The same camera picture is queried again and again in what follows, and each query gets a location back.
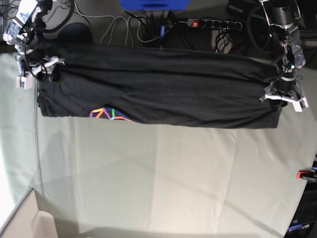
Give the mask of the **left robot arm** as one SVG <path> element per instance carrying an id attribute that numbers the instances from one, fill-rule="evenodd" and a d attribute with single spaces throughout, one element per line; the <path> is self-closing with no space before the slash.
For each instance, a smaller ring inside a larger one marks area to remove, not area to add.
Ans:
<path id="1" fill-rule="evenodd" d="M 274 96 L 292 100 L 301 100 L 300 79 L 296 72 L 306 65 L 306 59 L 301 46 L 300 29 L 297 21 L 301 12 L 296 0 L 259 0 L 247 15 L 246 28 L 253 46 L 263 54 L 272 52 L 260 48 L 255 40 L 251 28 L 251 18 L 257 11 L 262 11 L 268 26 L 269 34 L 277 47 L 276 62 L 281 75 L 273 81 L 265 93 L 266 99 Z"/>

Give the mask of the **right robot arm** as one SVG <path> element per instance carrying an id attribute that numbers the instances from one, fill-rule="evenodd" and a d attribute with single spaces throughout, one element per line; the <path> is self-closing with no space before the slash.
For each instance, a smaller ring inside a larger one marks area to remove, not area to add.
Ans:
<path id="1" fill-rule="evenodd" d="M 65 19 L 56 27 L 48 29 L 43 17 L 50 13 L 52 0 L 22 0 L 17 8 L 17 14 L 12 18 L 2 35 L 2 39 L 14 46 L 18 55 L 15 57 L 19 75 L 18 86 L 26 86 L 28 80 L 49 80 L 57 82 L 59 76 L 55 69 L 63 64 L 63 59 L 55 56 L 44 56 L 35 52 L 34 41 L 44 41 L 44 34 L 53 34 L 61 30 L 74 14 L 75 1 L 69 0 L 69 12 Z"/>

